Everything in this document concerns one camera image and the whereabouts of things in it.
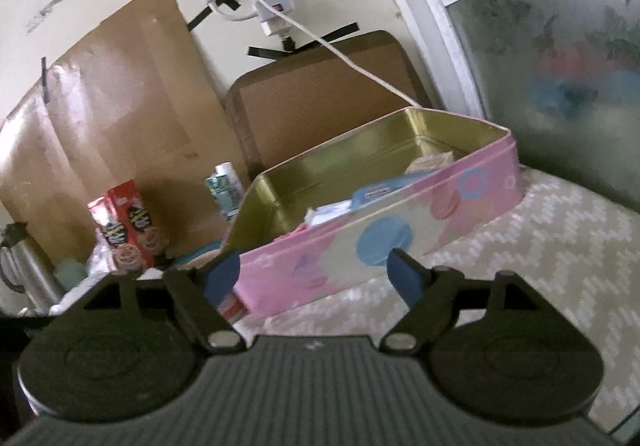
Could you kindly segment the white wet wipes pack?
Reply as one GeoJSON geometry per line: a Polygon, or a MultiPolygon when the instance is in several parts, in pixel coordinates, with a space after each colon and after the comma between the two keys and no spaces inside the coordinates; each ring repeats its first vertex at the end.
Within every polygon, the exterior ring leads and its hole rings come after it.
{"type": "Polygon", "coordinates": [[[332,221],[334,218],[348,214],[351,210],[352,200],[310,207],[304,216],[304,224],[307,228],[318,226],[327,221],[332,221]]]}

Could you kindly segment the pink macaron tin box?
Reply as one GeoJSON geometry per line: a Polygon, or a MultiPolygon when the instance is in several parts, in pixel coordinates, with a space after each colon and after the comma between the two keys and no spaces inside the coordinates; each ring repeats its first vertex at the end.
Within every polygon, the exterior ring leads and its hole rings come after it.
{"type": "Polygon", "coordinates": [[[383,275],[393,249],[439,250],[511,210],[524,195],[508,128],[450,112],[407,108],[353,129],[260,173],[224,248],[240,255],[234,291],[270,317],[383,275]],[[454,163],[356,211],[307,228],[310,207],[405,175],[423,155],[454,163]]]}

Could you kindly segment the green plastic cup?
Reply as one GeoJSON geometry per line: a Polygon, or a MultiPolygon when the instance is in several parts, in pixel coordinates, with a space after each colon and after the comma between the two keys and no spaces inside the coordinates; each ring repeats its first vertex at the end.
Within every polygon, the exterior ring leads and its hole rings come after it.
{"type": "Polygon", "coordinates": [[[55,279],[62,285],[65,292],[77,287],[87,278],[85,265],[73,258],[64,258],[56,266],[54,271],[55,279]]]}

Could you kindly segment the round cookie tub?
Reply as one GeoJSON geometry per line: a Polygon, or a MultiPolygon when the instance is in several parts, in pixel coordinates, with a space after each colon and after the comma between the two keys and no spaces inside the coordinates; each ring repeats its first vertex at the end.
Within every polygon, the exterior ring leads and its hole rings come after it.
{"type": "Polygon", "coordinates": [[[234,325],[235,322],[247,314],[244,304],[233,291],[222,299],[217,306],[217,310],[231,325],[234,325]]]}

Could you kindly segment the green milk carton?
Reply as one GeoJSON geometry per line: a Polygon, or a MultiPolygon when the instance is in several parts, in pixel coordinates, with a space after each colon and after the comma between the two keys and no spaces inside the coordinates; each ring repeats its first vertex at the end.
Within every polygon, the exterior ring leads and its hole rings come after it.
{"type": "Polygon", "coordinates": [[[205,184],[222,215],[232,221],[238,215],[245,195],[233,165],[230,162],[216,165],[213,174],[205,178],[205,184]]]}

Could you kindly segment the wooden board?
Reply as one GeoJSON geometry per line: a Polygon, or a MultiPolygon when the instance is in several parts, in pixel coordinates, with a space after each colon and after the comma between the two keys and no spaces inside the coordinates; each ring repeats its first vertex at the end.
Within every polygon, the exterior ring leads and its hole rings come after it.
{"type": "Polygon", "coordinates": [[[206,187],[238,138],[175,0],[133,0],[52,64],[1,127],[1,201],[53,262],[94,247],[88,205],[133,181],[168,241],[190,253],[228,224],[206,187]]]}

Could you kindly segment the clear plastic bag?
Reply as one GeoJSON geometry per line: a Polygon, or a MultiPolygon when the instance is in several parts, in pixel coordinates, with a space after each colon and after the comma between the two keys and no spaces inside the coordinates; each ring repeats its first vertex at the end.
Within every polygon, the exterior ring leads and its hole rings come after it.
{"type": "Polygon", "coordinates": [[[94,246],[87,259],[86,270],[88,276],[107,275],[117,270],[112,250],[105,241],[100,240],[94,246]]]}

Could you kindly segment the blue soft pouch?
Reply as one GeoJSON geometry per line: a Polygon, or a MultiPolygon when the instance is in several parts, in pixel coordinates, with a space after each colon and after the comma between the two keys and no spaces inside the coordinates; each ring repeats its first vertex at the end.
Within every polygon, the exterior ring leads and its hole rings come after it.
{"type": "Polygon", "coordinates": [[[391,193],[414,184],[416,181],[432,175],[432,172],[417,172],[405,174],[395,178],[379,181],[359,188],[352,194],[350,209],[356,211],[371,202],[390,195],[391,193]]]}

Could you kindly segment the red cereal box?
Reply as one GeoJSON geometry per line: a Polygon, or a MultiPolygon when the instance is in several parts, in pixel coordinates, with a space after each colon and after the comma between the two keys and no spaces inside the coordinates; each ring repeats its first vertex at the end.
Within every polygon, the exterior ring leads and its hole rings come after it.
{"type": "Polygon", "coordinates": [[[143,273],[166,265],[167,239],[152,220],[134,180],[107,190],[87,207],[117,271],[143,273]]]}

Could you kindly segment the steel thermos jug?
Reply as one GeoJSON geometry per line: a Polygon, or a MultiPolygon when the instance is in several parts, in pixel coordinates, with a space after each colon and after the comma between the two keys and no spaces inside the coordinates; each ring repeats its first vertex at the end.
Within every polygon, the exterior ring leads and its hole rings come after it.
{"type": "Polygon", "coordinates": [[[7,224],[2,231],[1,280],[11,291],[26,294],[41,314],[65,293],[50,258],[22,221],[7,224]]]}

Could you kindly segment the brown cardboard panel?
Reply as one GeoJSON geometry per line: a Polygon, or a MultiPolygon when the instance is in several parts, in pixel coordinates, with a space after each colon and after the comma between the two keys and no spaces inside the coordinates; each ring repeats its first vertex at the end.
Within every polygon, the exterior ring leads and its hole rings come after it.
{"type": "Polygon", "coordinates": [[[252,178],[409,106],[323,47],[293,54],[241,76],[222,104],[252,178]]]}

